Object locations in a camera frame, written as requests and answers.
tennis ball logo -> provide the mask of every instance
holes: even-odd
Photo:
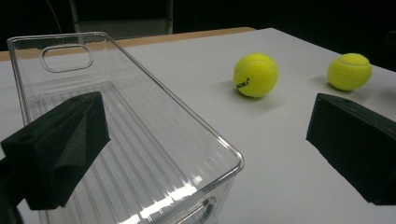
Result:
[[[353,91],[370,79],[372,66],[358,53],[343,54],[335,58],[327,70],[329,83],[341,91]]]
[[[263,97],[275,87],[277,78],[276,63],[263,53],[246,55],[233,69],[235,87],[250,97]]]

ball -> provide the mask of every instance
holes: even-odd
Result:
[[[274,60],[256,52],[241,58],[233,69],[233,83],[244,95],[263,97],[276,85],[278,70]]]
[[[335,58],[327,70],[329,83],[341,91],[353,91],[370,79],[372,66],[359,53],[347,53]]]

plastic tray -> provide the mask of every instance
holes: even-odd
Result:
[[[242,155],[104,33],[8,40],[24,124],[100,91],[111,141],[47,223],[216,223]]]

